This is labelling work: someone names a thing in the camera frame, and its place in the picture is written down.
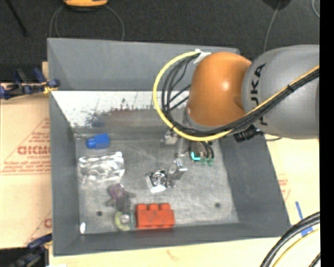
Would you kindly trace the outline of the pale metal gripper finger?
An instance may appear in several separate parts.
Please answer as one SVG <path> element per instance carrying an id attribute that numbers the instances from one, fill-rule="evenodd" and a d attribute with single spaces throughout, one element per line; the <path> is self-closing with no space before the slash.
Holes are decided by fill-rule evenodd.
<path id="1" fill-rule="evenodd" d="M 175 166 L 171 165 L 168 168 L 168 173 L 167 173 L 167 187 L 168 188 L 173 188 L 175 187 Z"/>
<path id="2" fill-rule="evenodd" d="M 181 160 L 175 160 L 174 177 L 182 177 L 187 171 L 188 168 L 183 164 Z"/>

